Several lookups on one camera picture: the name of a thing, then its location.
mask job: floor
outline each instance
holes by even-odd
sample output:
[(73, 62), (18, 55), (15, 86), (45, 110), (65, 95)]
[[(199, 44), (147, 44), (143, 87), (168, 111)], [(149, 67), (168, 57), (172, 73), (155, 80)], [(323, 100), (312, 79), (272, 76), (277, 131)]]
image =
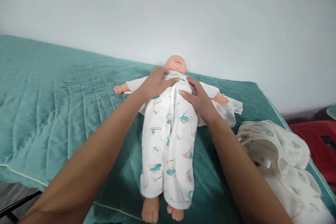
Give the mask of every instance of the floor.
[[(0, 181), (0, 210), (8, 207), (14, 202), (28, 195), (31, 195), (37, 191), (38, 189), (36, 188), (28, 188), (19, 183), (7, 184)], [(12, 213), (16, 217), (21, 219), (38, 198), (39, 196), (27, 202), (26, 204), (20, 206), (19, 208), (15, 209)], [(7, 217), (3, 217), (0, 219), (0, 224), (10, 224), (10, 223), (12, 222)]]

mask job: onesie cuff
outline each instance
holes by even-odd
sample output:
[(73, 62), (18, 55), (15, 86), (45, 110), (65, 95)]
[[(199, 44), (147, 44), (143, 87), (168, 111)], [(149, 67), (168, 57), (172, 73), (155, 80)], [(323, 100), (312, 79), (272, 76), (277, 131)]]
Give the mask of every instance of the onesie cuff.
[(163, 196), (166, 202), (175, 209), (184, 210), (184, 209), (188, 209), (191, 206), (191, 201), (190, 202), (176, 202), (176, 201), (173, 201), (171, 198), (169, 198), (168, 195), (166, 195), (166, 193), (163, 193)]
[(163, 193), (163, 188), (152, 192), (148, 192), (140, 188), (140, 192), (145, 198), (155, 198), (156, 196), (159, 196), (161, 193)]

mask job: teal bedspread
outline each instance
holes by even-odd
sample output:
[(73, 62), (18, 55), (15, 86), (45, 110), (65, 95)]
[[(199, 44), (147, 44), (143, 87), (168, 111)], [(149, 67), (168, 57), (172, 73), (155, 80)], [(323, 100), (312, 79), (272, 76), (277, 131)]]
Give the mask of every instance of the teal bedspread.
[[(0, 180), (44, 190), (83, 142), (127, 95), (115, 85), (148, 75), (152, 65), (72, 48), (0, 36)], [(242, 121), (272, 120), (288, 126), (253, 82), (238, 82), (189, 73), (244, 103)], [(118, 159), (85, 223), (140, 223), (143, 198), (141, 131), (138, 114)], [(307, 170), (322, 189), (322, 199), (336, 217), (336, 199), (310, 161)], [(185, 211), (186, 223), (240, 223), (206, 127), (197, 131), (194, 149), (195, 193)], [(160, 223), (174, 223), (160, 199)]]

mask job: onesie sleeve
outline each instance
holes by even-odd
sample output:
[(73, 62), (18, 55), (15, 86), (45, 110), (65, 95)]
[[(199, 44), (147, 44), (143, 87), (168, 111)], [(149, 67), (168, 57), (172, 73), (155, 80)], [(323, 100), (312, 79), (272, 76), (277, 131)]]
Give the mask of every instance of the onesie sleeve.
[(148, 76), (126, 82), (128, 88), (133, 92), (138, 89)]
[(220, 94), (220, 91), (219, 91), (219, 89), (217, 87), (205, 84), (203, 82), (200, 82), (200, 84), (202, 85), (202, 87), (204, 88), (205, 92), (207, 93), (207, 95), (211, 99), (213, 99), (217, 95), (217, 93)]

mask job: doll arm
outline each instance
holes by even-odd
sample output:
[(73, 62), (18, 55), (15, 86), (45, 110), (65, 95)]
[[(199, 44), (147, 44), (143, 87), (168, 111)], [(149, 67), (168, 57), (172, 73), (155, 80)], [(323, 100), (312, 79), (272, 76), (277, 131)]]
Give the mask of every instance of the doll arm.
[(135, 91), (136, 89), (138, 89), (138, 87), (141, 86), (141, 84), (147, 79), (147, 77), (148, 76), (140, 78), (140, 79), (128, 81), (122, 84), (121, 86), (115, 86), (114, 91), (117, 94), (121, 94), (121, 93), (128, 92), (128, 91)]
[(207, 95), (210, 97), (210, 99), (214, 100), (218, 103), (229, 103), (228, 99), (224, 96), (224, 94), (220, 94), (219, 89), (214, 86), (207, 85), (203, 82), (200, 82), (202, 87), (204, 88)]

